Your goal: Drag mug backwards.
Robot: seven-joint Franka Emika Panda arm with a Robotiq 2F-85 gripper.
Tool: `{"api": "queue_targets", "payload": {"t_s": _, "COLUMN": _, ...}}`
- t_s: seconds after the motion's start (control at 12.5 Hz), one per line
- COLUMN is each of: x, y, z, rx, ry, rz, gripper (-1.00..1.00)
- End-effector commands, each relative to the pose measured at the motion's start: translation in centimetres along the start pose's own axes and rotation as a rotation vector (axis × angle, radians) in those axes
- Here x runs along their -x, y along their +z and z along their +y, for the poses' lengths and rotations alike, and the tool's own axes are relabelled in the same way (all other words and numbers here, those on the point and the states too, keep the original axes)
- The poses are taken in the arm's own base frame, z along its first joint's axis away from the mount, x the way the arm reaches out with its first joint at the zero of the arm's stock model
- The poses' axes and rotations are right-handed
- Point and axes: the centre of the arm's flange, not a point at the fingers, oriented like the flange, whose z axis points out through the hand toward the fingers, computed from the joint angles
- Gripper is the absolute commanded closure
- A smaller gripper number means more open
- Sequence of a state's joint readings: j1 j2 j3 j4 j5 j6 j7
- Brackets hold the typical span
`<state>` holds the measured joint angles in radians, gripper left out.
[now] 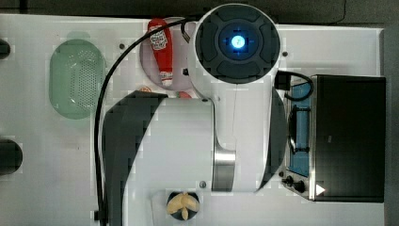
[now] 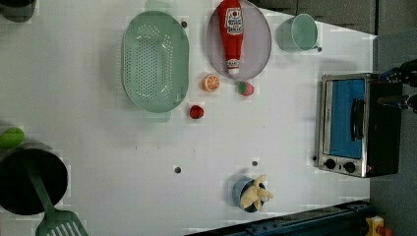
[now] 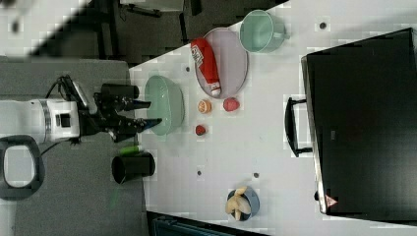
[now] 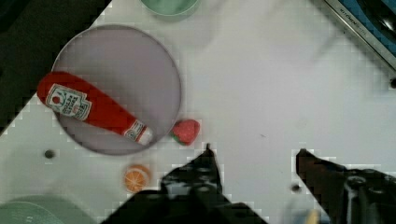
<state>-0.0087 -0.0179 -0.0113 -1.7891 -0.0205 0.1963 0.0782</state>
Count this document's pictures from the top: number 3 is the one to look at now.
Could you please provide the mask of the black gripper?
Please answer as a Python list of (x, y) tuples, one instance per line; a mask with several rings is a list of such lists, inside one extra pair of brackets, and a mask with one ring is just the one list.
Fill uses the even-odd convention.
[(97, 111), (90, 114), (88, 111), (79, 112), (80, 136), (92, 136), (97, 133), (108, 133), (114, 143), (119, 143), (133, 138), (137, 132), (141, 133), (158, 125), (162, 119), (133, 119), (119, 115), (119, 111), (131, 111), (136, 109), (148, 109), (150, 101), (133, 100), (126, 96), (110, 96), (104, 98), (101, 93), (96, 93), (94, 102)]

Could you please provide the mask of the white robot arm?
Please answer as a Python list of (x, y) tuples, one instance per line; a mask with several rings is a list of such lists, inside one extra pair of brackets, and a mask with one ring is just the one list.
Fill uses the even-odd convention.
[[(99, 98), (90, 106), (81, 97), (1, 102), (1, 198), (20, 201), (33, 195), (43, 183), (44, 165), (39, 145), (76, 141), (82, 136), (107, 132), (115, 143), (158, 125), (161, 120), (131, 119), (121, 111), (150, 107), (148, 101), (123, 99), (103, 106)], [(28, 155), (30, 177), (12, 180), (8, 163)]]

